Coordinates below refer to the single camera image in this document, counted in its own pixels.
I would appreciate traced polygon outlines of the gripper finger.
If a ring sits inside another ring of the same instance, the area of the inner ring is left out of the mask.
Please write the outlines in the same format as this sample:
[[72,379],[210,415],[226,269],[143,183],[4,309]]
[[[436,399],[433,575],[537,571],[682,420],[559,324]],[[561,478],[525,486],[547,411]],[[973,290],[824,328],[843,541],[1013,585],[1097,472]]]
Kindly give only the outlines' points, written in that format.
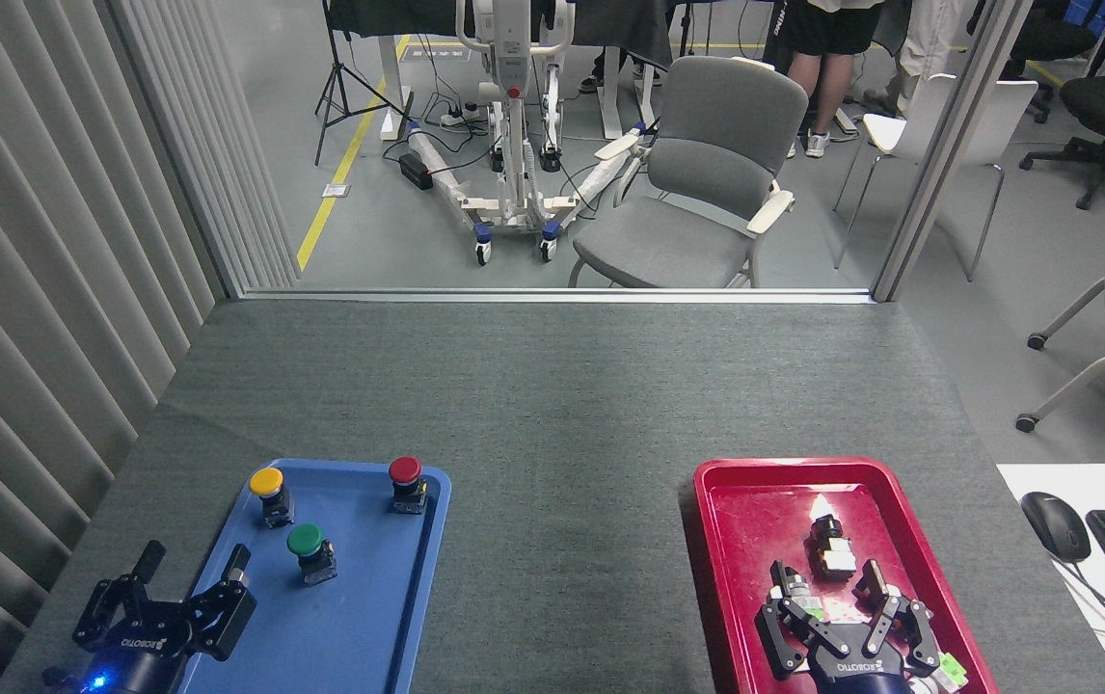
[[929,625],[930,611],[888,583],[875,559],[869,559],[862,567],[853,595],[857,597],[857,604],[871,616],[867,635],[860,646],[865,658],[877,658],[880,646],[886,643],[894,629],[908,643],[909,652],[904,662],[913,675],[930,676],[939,667],[939,646]]
[[250,557],[248,546],[235,545],[219,579],[188,599],[192,651],[215,660],[227,660],[234,652],[257,607],[244,572]]
[[772,588],[755,616],[755,627],[762,641],[774,677],[785,681],[798,672],[808,672],[808,654],[817,643],[833,651],[834,637],[822,640],[833,625],[825,619],[822,599],[812,596],[804,576],[786,562],[769,567]]
[[150,540],[130,574],[99,580],[73,628],[73,642],[81,649],[99,649],[106,643],[110,627],[145,624],[154,606],[148,600],[148,582],[164,562],[165,554],[160,541]]

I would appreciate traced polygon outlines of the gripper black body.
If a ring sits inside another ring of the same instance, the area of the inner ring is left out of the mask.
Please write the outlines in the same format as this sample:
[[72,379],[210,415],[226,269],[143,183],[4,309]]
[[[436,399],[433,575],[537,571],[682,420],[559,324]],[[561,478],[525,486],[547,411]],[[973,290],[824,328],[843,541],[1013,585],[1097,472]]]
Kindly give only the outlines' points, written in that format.
[[93,655],[78,693],[173,693],[194,631],[188,625],[76,627],[73,642]]
[[824,643],[817,643],[809,651],[808,669],[818,693],[911,693],[903,654],[890,643],[873,658],[861,646],[849,646],[848,655],[839,658]]

